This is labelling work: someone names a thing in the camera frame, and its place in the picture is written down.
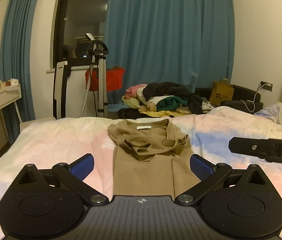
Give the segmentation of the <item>beige t-shirt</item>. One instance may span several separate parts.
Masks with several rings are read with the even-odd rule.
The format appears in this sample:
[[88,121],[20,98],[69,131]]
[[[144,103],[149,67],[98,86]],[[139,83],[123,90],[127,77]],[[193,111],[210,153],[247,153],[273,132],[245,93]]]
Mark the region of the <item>beige t-shirt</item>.
[[107,129],[115,143],[113,193],[177,197],[201,180],[190,169],[189,135],[170,120],[123,120]]

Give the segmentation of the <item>pile of mixed clothes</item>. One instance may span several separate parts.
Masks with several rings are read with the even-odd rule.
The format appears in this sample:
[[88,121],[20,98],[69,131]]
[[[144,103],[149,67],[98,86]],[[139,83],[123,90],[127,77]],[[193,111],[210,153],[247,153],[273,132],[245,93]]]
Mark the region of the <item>pile of mixed clothes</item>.
[[192,92],[173,82],[140,84],[128,88],[121,97],[126,106],[118,110],[120,119],[178,117],[206,114],[215,108],[207,99],[208,90]]

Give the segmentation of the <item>pastel tie-dye duvet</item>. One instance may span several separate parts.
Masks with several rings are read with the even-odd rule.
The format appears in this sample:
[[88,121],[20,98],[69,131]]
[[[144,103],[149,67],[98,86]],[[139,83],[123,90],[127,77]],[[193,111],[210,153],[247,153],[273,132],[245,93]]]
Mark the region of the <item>pastel tie-dye duvet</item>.
[[[282,197],[282,164],[233,154],[228,149],[232,137],[282,139],[280,124],[229,107],[218,107],[204,115],[179,116],[171,122],[189,135],[195,153],[213,163],[228,163],[233,168],[260,165]],[[96,164],[86,183],[111,196],[114,142],[107,132],[111,124],[113,120],[103,118],[65,118],[30,124],[0,158],[0,200],[25,164],[51,168],[59,162],[71,163],[86,153],[93,154]],[[0,228],[0,239],[3,236]]]

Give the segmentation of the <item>black bedside sofa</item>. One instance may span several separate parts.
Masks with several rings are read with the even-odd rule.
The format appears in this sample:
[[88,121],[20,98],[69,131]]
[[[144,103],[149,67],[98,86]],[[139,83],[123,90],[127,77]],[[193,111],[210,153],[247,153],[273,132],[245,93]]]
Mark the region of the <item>black bedside sofa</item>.
[[262,110],[264,104],[261,102],[261,95],[258,92],[237,85],[233,85],[233,87],[232,100],[222,101],[221,106],[227,106],[250,114]]

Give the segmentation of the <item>brown paper bag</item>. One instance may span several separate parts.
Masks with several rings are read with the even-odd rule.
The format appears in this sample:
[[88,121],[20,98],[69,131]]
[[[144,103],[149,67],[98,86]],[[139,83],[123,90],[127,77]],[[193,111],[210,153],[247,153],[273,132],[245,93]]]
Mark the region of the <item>brown paper bag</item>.
[[234,87],[229,84],[227,78],[223,78],[220,81],[213,82],[209,102],[212,105],[219,106],[222,101],[232,100],[233,94]]

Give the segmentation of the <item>white black folded treadmill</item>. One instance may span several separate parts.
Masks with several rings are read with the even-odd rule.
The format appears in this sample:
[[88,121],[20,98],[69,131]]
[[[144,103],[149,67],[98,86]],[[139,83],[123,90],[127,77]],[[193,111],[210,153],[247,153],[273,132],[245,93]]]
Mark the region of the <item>white black folded treadmill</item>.
[[53,117],[55,119],[66,117],[67,82],[71,74],[68,61],[58,62],[55,67],[53,84]]

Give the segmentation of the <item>red cloth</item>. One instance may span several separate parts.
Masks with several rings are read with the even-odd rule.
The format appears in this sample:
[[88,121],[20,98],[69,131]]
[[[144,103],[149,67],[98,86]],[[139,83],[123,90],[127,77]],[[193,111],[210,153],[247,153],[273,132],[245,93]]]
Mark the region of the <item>red cloth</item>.
[[[125,69],[115,66],[111,69],[106,69],[106,88],[108,92],[121,89],[123,86],[123,75]],[[92,71],[92,78],[90,84],[90,91],[96,92],[99,90],[99,80],[101,75],[97,68],[94,68]]]

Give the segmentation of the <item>blue left curtain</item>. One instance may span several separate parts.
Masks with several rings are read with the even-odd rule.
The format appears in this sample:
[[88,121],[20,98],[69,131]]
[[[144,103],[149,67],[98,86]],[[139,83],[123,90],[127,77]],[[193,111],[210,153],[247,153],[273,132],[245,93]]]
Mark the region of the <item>blue left curtain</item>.
[[30,44],[37,0],[10,0],[0,50],[0,79],[17,79],[22,97],[17,106],[23,121],[34,120],[30,78]]

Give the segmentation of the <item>blue curtain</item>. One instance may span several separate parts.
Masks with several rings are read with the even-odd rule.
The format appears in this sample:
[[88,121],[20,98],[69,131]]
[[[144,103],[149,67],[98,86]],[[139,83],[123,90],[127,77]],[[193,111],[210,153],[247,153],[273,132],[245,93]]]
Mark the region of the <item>blue curtain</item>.
[[0,79],[17,79],[22,97],[17,106],[23,121],[34,120],[30,78],[30,44],[37,0],[10,0],[0,50]]
[[125,70],[110,103],[141,83],[209,88],[232,76],[233,0],[108,0],[105,44],[107,66]]

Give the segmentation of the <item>blue right curtain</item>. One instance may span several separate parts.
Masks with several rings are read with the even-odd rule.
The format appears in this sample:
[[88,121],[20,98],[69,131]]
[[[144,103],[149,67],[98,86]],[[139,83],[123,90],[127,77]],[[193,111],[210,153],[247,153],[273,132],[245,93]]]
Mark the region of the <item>blue right curtain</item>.
[[141,83],[209,88],[232,76],[233,0],[108,0],[105,44],[107,66],[125,70],[110,103]]

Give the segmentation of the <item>dark window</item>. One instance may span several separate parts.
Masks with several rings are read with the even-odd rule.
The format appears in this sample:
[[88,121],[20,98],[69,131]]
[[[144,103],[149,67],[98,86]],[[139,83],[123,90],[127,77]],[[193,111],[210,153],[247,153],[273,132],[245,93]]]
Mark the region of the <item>dark window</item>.
[[60,61],[85,57],[90,33],[102,40],[108,0],[57,0],[53,67]]

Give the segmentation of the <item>wall power socket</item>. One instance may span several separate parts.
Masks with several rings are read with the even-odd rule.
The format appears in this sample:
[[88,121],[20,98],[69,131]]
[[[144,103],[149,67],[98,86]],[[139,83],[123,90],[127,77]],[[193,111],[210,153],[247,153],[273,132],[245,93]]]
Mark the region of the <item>wall power socket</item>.
[[273,84],[272,84],[272,83],[265,82],[265,81],[261,81],[259,88],[271,92],[272,89],[273,89]]

